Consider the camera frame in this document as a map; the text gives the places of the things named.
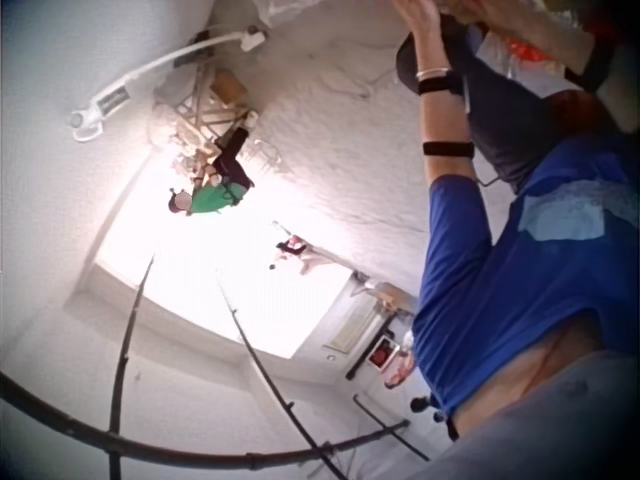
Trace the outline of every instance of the dark pants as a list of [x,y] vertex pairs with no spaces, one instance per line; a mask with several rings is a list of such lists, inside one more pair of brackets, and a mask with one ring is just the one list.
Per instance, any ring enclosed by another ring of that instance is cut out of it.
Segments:
[[[467,79],[473,141],[500,179],[518,193],[545,156],[562,141],[562,129],[547,102],[476,58],[468,46],[466,29],[450,17],[443,17],[443,40],[452,68]],[[411,35],[400,47],[396,67],[402,83],[417,94],[416,51]]]
[[235,129],[231,138],[225,147],[220,147],[222,153],[213,161],[213,168],[222,176],[223,182],[233,182],[242,185],[247,190],[253,187],[253,182],[247,176],[236,160],[236,157],[242,150],[244,142],[249,138],[249,131],[245,128],[238,127]]

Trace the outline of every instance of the black strap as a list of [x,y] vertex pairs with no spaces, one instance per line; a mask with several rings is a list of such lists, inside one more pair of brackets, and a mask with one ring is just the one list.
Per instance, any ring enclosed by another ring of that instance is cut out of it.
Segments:
[[582,87],[586,92],[596,93],[609,76],[615,51],[616,46],[612,42],[596,37],[596,43],[584,73],[578,75],[573,70],[567,69],[565,78]]
[[438,157],[473,158],[475,154],[475,147],[471,142],[424,142],[422,144],[422,150],[425,155]]
[[418,84],[420,95],[442,90],[449,90],[454,95],[464,96],[464,79],[457,73],[448,71],[444,76],[426,78]]

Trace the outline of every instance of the hand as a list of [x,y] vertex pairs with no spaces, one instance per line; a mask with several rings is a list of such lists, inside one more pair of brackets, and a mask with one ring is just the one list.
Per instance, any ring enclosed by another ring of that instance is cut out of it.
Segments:
[[524,38],[537,10],[529,0],[462,0],[462,4],[490,27]]
[[415,36],[434,31],[440,35],[440,12],[434,0],[393,0],[393,3]]

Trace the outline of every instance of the black pole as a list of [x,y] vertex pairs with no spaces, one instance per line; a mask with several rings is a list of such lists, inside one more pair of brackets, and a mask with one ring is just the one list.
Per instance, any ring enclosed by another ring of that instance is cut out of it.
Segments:
[[202,453],[182,452],[155,447],[135,442],[120,435],[104,432],[87,425],[52,405],[40,400],[0,372],[0,398],[25,415],[42,423],[46,427],[73,438],[86,445],[117,453],[119,457],[131,458],[143,462],[155,463],[170,467],[198,468],[205,470],[261,470],[263,468],[281,467],[318,460],[320,453],[332,454],[375,442],[390,432],[395,432],[410,425],[408,420],[335,445],[320,447],[320,453],[314,449],[279,453],[247,453],[245,455],[209,455]]
[[[151,257],[147,270],[144,272],[144,277],[140,282],[138,291],[136,292],[136,298],[133,301],[133,308],[129,315],[129,322],[127,323],[127,329],[124,333],[124,339],[122,340],[122,348],[120,349],[120,358],[118,359],[118,366],[116,367],[116,378],[113,382],[113,395],[111,397],[111,418],[109,420],[109,433],[119,435],[120,434],[120,417],[122,412],[122,390],[124,386],[124,374],[127,369],[127,362],[129,361],[129,347],[131,346],[131,337],[133,335],[133,327],[136,325],[136,317],[138,316],[138,307],[144,294],[144,286],[149,278],[149,272],[153,265],[154,256]],[[120,466],[120,455],[117,453],[109,453],[109,478],[111,480],[121,480],[122,470]]]
[[251,355],[251,358],[253,359],[256,366],[258,367],[258,370],[260,370],[262,377],[264,378],[265,382],[267,382],[267,385],[269,385],[271,392],[276,397],[276,400],[278,400],[278,403],[280,404],[282,409],[285,411],[285,413],[287,414],[291,422],[294,424],[294,426],[298,429],[298,431],[300,432],[300,435],[302,435],[302,437],[307,441],[311,449],[319,453],[320,460],[322,460],[322,462],[327,466],[327,468],[331,471],[331,473],[333,473],[336,476],[336,478],[339,478],[340,480],[349,480],[340,471],[340,469],[333,464],[331,459],[322,452],[321,448],[318,446],[316,441],[309,434],[309,432],[304,428],[302,423],[300,423],[300,420],[298,420],[298,417],[296,417],[296,415],[293,413],[293,409],[289,408],[289,404],[285,401],[285,399],[280,394],[280,390],[278,390],[278,387],[276,386],[276,384],[273,383],[273,380],[271,380],[269,373],[262,365],[262,362],[258,358],[258,355],[256,354],[253,347],[251,346],[249,339],[245,335],[244,330],[242,329],[242,326],[240,325],[240,322],[236,317],[236,311],[233,308],[231,308],[231,306],[229,305],[229,301],[227,300],[224,290],[222,289],[222,285],[218,283],[218,286],[220,287],[220,292],[222,293],[222,296],[224,297],[224,300],[227,304],[227,308],[229,308],[229,311],[231,312],[231,317],[233,318],[233,321],[236,324],[236,327],[238,328],[238,332],[240,332],[242,341],[244,342],[245,346],[247,347],[247,350],[249,351],[249,355]]
[[356,363],[353,364],[353,367],[351,367],[347,372],[347,374],[344,376],[347,380],[351,381],[356,377],[356,373],[358,373],[358,370],[360,369],[362,364],[365,362],[367,358],[369,358],[369,355],[371,355],[371,351],[378,344],[378,341],[382,338],[382,335],[386,333],[387,329],[389,328],[389,325],[391,325],[391,322],[393,322],[393,320],[397,316],[398,316],[398,313],[393,312],[391,315],[387,317],[387,319],[384,321],[382,326],[378,329],[376,334],[373,336],[373,338],[369,342],[369,345],[367,345],[367,348],[364,349],[364,351],[358,357],[358,360],[356,360]]
[[[358,405],[360,407],[360,409],[366,413],[367,415],[369,415],[369,417],[371,417],[373,419],[373,421],[375,421],[378,425],[380,425],[382,428],[388,428],[387,425],[380,420],[378,417],[376,417],[371,410],[369,410],[367,407],[365,407],[362,403],[360,403],[360,400],[358,400],[358,395],[354,395],[353,396],[353,401],[355,402],[356,405]],[[430,462],[431,459],[429,457],[427,457],[424,453],[422,453],[420,450],[418,450],[416,447],[414,447],[413,445],[411,445],[409,442],[407,442],[404,438],[402,438],[400,435],[398,435],[395,431],[393,432],[389,432],[389,435],[391,435],[392,437],[394,437],[396,440],[398,440],[401,444],[403,444],[405,447],[407,447],[409,450],[411,450],[413,453],[415,453],[416,455],[418,455],[421,459],[423,459],[425,462]]]

